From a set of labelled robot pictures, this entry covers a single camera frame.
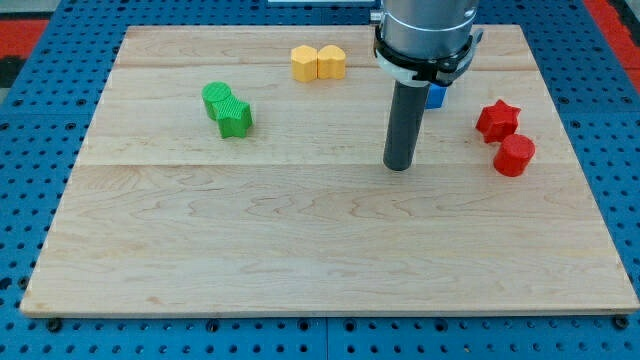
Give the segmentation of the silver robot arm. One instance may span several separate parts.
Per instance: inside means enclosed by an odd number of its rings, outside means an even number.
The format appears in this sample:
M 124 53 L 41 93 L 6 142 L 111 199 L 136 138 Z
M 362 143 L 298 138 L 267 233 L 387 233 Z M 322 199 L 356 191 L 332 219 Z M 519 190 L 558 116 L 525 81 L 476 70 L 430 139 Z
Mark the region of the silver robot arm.
M 483 31 L 478 0 L 382 0 L 374 56 L 401 84 L 448 87 L 471 65 Z

